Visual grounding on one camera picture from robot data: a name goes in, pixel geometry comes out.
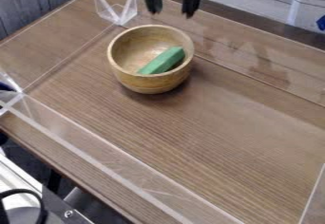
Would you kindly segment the green rectangular block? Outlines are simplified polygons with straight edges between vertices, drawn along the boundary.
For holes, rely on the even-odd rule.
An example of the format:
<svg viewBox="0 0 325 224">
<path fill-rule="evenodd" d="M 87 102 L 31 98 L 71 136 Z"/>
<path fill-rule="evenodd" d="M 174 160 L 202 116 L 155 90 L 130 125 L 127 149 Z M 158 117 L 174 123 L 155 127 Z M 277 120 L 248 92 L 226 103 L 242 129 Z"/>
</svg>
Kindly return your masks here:
<svg viewBox="0 0 325 224">
<path fill-rule="evenodd" d="M 151 75 L 169 71 L 186 57 L 182 47 L 171 47 L 138 70 L 138 74 Z"/>
</svg>

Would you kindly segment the brown wooden bowl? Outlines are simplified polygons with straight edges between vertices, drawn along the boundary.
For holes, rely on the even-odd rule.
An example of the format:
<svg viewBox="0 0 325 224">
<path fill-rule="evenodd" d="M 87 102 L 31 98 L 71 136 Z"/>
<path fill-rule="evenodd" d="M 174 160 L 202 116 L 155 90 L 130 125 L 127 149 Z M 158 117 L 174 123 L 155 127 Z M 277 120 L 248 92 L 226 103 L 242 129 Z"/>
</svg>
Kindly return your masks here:
<svg viewBox="0 0 325 224">
<path fill-rule="evenodd" d="M 170 47 L 182 47 L 185 59 L 161 74 L 141 75 L 139 69 Z M 174 89 L 190 74 L 194 44 L 178 28 L 143 25 L 126 29 L 112 39 L 107 48 L 112 74 L 133 91 L 159 94 Z"/>
</svg>

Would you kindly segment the white container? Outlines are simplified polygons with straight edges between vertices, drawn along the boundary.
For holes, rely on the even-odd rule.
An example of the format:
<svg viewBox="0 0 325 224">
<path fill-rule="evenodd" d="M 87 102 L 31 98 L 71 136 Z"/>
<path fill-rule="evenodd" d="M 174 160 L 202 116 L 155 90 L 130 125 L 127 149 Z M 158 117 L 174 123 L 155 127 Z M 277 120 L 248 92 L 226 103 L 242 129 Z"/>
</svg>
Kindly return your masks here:
<svg viewBox="0 0 325 224">
<path fill-rule="evenodd" d="M 288 24 L 325 34 L 325 0 L 292 0 Z"/>
</svg>

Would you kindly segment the clear acrylic corner bracket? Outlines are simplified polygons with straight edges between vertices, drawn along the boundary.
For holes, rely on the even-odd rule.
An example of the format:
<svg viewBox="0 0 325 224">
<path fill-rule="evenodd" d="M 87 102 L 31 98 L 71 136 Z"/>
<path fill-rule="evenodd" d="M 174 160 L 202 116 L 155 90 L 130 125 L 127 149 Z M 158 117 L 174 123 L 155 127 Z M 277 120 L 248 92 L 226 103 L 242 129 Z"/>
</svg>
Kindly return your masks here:
<svg viewBox="0 0 325 224">
<path fill-rule="evenodd" d="M 118 26 L 124 26 L 138 16 L 138 0 L 126 0 L 123 5 L 107 0 L 94 0 L 96 14 Z"/>
</svg>

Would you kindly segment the clear acrylic front wall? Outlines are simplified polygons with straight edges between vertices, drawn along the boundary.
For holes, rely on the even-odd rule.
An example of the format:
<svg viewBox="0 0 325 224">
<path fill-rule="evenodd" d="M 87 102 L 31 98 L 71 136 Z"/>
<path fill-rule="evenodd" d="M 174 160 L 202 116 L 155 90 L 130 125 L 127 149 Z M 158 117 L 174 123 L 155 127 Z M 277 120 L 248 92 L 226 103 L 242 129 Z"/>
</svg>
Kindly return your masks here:
<svg viewBox="0 0 325 224">
<path fill-rule="evenodd" d="M 28 96 L 4 72 L 0 72 L 0 127 L 137 224 L 244 224 Z"/>
</svg>

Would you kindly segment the grey metal bracket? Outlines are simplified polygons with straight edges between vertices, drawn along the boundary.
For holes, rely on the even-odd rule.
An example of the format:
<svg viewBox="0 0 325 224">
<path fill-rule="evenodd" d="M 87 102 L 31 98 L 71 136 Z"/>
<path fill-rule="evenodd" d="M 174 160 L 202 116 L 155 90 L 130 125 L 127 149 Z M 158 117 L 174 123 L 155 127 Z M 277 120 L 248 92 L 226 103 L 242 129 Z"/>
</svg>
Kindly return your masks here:
<svg viewBox="0 0 325 224">
<path fill-rule="evenodd" d="M 46 224 L 94 224 L 46 187 L 42 200 L 48 211 Z"/>
</svg>

